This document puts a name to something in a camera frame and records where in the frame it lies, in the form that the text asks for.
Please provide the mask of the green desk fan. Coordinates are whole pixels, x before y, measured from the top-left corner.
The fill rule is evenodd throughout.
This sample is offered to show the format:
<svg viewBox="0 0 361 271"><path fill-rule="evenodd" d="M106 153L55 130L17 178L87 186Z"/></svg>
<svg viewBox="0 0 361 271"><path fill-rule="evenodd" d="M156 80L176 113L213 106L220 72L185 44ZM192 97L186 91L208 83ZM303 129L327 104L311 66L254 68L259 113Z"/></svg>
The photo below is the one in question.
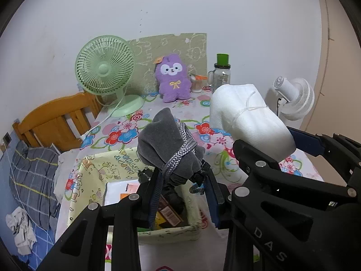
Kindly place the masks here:
<svg viewBox="0 0 361 271"><path fill-rule="evenodd" d="M86 43L75 61L75 75L81 87L95 96L114 96L107 104L109 117L122 117L136 112L144 98L126 94L135 69L135 55L123 38L101 35Z"/></svg>

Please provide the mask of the purple plush toy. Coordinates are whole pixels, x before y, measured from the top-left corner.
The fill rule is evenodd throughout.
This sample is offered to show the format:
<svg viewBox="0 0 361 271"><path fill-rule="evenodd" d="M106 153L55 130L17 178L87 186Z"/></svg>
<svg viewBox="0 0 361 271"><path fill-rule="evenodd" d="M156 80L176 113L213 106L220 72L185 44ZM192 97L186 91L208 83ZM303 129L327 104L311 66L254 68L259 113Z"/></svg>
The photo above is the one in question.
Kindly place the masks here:
<svg viewBox="0 0 361 271"><path fill-rule="evenodd" d="M178 54L169 54L156 64L155 78L158 92L165 103L188 100L192 83L187 67Z"/></svg>

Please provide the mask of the toothpick jar orange lid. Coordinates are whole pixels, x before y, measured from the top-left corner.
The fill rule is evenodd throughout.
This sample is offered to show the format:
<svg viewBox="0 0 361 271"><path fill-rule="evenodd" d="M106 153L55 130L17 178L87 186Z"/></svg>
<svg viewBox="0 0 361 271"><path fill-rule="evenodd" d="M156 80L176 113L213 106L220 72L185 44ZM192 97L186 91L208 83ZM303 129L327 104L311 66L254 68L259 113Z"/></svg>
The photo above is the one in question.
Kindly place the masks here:
<svg viewBox="0 0 361 271"><path fill-rule="evenodd" d="M192 82L191 90L194 93L200 93L203 90L203 81L207 81L207 77L203 75L190 74L190 80Z"/></svg>

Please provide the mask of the red snack box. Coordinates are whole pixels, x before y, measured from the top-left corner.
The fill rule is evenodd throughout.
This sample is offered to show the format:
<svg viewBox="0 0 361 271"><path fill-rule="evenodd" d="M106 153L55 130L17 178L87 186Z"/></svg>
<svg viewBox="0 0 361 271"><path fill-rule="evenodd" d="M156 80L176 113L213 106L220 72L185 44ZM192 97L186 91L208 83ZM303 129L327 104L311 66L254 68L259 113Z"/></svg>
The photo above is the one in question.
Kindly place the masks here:
<svg viewBox="0 0 361 271"><path fill-rule="evenodd" d="M177 228L188 225L184 200L177 192L163 192L154 220L154 229Z"/></svg>

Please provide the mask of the cartoon fabric storage box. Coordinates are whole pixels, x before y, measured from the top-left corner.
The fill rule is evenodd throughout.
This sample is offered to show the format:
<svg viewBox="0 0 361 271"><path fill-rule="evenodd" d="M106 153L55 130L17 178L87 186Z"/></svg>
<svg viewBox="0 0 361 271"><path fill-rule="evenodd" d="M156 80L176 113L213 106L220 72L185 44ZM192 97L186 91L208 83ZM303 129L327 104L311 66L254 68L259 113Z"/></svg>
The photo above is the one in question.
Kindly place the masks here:
<svg viewBox="0 0 361 271"><path fill-rule="evenodd" d="M91 203L107 206L118 203L138 189L138 174L153 167L145 165L133 148L86 155L75 172L74 187L69 206L70 225ZM195 241L201 234L201 213L195 197L189 192L191 184L176 187L185 203L185 225L138 233L141 245Z"/></svg>

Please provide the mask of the white circulator fan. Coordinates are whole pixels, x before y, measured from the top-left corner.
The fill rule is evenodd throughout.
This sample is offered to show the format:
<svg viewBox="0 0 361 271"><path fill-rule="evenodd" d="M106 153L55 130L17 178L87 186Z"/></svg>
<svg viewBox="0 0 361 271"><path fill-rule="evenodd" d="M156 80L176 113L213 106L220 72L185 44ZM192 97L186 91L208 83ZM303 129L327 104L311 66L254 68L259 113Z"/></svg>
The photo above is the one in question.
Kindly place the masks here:
<svg viewBox="0 0 361 271"><path fill-rule="evenodd" d="M315 92L304 78L278 77L273 82L273 89L286 101L280 114L288 121L303 119L313 108Z"/></svg>

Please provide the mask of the glass jar green lid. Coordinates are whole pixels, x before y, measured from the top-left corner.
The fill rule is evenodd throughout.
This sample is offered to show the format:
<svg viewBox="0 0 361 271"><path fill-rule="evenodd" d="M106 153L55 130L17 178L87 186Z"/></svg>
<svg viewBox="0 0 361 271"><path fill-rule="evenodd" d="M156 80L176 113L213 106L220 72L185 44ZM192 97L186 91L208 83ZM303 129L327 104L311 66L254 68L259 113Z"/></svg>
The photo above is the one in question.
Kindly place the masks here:
<svg viewBox="0 0 361 271"><path fill-rule="evenodd" d="M212 93L224 84L230 84L231 65L229 64L229 54L218 53L217 62L214 69L207 74L207 84L210 86Z"/></svg>

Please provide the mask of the grey plaid pillow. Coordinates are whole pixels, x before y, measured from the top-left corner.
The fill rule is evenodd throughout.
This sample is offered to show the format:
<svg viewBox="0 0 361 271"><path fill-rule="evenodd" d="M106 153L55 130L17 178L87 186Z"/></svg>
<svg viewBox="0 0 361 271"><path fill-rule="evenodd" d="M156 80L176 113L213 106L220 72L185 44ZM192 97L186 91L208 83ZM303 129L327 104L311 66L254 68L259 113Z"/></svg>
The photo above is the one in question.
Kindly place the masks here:
<svg viewBox="0 0 361 271"><path fill-rule="evenodd" d="M9 184L14 199L37 226L55 231L60 203L54 195L59 154L53 147L30 147L19 141L10 164Z"/></svg>

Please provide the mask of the grey drawstring pouch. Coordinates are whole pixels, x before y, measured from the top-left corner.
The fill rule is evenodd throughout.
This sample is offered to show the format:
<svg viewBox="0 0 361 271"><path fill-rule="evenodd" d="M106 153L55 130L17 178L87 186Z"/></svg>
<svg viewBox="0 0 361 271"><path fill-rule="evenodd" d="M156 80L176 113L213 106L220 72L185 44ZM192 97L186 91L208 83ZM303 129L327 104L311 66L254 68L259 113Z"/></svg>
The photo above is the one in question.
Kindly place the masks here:
<svg viewBox="0 0 361 271"><path fill-rule="evenodd" d="M177 186L201 170L205 148L164 108L139 133L137 153L144 164L160 170L167 184Z"/></svg>

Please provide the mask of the blue bed sheet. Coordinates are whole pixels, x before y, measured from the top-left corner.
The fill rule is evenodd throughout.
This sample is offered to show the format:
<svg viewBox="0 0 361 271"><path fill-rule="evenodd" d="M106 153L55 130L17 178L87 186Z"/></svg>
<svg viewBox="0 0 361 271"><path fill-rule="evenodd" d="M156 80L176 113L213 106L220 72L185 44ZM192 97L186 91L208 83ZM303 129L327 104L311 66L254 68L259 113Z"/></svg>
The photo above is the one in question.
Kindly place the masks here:
<svg viewBox="0 0 361 271"><path fill-rule="evenodd" d="M5 215L16 257L36 270L55 243L60 203L54 194L59 154L52 147L31 147L24 141L2 158L9 165L9 188L18 206Z"/></svg>

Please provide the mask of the crumpled white grey cloth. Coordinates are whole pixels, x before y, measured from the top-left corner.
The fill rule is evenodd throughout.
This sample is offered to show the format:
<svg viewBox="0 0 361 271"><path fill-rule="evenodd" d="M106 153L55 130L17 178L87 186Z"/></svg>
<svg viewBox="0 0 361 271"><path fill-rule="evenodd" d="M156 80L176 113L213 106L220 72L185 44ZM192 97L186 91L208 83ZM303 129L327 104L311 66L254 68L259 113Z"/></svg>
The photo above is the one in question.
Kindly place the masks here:
<svg viewBox="0 0 361 271"><path fill-rule="evenodd" d="M18 253L22 256L30 255L37 238L26 211L17 207L11 214L5 216L5 222L13 233Z"/></svg>

